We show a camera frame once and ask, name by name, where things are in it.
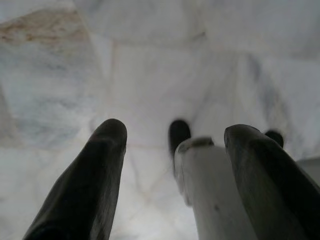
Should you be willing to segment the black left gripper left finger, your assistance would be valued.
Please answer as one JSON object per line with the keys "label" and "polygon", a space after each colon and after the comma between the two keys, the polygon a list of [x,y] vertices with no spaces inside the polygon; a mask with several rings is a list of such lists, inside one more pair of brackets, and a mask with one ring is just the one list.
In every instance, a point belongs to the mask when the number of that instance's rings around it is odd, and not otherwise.
{"label": "black left gripper left finger", "polygon": [[116,212],[127,129],[104,121],[56,180],[25,240],[107,240]]}

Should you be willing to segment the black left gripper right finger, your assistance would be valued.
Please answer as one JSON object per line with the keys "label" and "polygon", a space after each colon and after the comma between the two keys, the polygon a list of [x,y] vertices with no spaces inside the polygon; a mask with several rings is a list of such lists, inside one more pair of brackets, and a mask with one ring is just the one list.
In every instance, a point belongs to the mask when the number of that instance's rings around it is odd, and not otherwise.
{"label": "black left gripper right finger", "polygon": [[318,240],[320,187],[273,134],[236,124],[224,131],[235,183],[259,240]]}

